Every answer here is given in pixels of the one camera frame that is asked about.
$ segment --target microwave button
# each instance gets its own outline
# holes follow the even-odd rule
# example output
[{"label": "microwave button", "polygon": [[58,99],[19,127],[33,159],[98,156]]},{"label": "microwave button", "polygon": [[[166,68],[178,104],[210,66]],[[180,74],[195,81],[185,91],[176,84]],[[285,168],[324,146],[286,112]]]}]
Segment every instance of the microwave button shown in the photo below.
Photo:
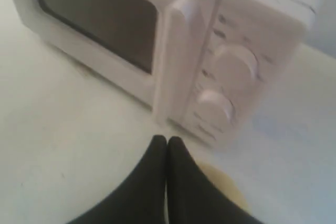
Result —
[{"label": "microwave button", "polygon": [[241,45],[220,45],[212,60],[215,79],[227,90],[245,90],[258,75],[258,61],[248,48]]},{"label": "microwave button", "polygon": [[203,123],[221,132],[231,126],[234,107],[224,95],[207,89],[197,98],[195,112]]}]

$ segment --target microwave window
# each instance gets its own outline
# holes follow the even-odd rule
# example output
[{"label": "microwave window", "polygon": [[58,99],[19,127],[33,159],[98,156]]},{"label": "microwave window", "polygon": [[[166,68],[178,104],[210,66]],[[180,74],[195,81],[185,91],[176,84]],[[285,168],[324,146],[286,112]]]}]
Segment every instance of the microwave window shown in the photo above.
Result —
[{"label": "microwave window", "polygon": [[147,0],[38,1],[49,15],[151,73],[157,19],[152,3]]}]

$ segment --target white microwave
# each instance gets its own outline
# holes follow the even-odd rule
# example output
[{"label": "white microwave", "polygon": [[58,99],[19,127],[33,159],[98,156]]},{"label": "white microwave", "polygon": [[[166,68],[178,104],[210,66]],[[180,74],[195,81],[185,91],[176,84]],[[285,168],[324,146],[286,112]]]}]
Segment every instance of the white microwave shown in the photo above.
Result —
[{"label": "white microwave", "polygon": [[210,145],[286,64],[320,0],[14,0],[22,22]]}]

